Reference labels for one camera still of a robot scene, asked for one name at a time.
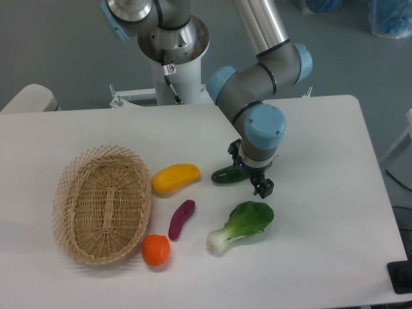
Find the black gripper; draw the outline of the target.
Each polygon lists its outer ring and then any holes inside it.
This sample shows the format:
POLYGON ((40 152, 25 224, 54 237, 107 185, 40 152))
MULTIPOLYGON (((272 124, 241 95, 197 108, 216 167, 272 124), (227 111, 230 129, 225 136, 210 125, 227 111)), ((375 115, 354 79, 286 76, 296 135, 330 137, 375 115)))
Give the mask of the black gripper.
POLYGON ((240 138, 230 143, 227 152, 231 155, 232 161, 236 161, 238 169, 250 178, 254 187, 254 196, 259 195, 261 198, 270 196, 274 189, 274 182, 266 178, 265 173, 272 166, 274 155, 263 161, 252 160, 242 151, 239 152, 240 145, 240 138))

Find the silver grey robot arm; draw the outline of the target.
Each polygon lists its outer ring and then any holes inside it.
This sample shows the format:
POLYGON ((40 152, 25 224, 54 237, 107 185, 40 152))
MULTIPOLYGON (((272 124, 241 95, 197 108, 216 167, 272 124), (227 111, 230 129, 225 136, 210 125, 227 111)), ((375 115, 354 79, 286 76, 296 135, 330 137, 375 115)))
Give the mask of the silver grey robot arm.
POLYGON ((272 194, 265 176, 286 128, 284 114, 267 104, 279 90, 305 78, 312 56, 292 44, 273 1, 234 3, 257 62, 244 71, 224 66, 201 84, 201 58, 209 47, 206 25, 191 13, 189 1, 103 1, 100 9, 121 40, 138 39, 151 63, 156 102, 160 106, 197 104, 206 91, 239 139, 228 152, 234 166, 250 179, 256 195, 272 194))

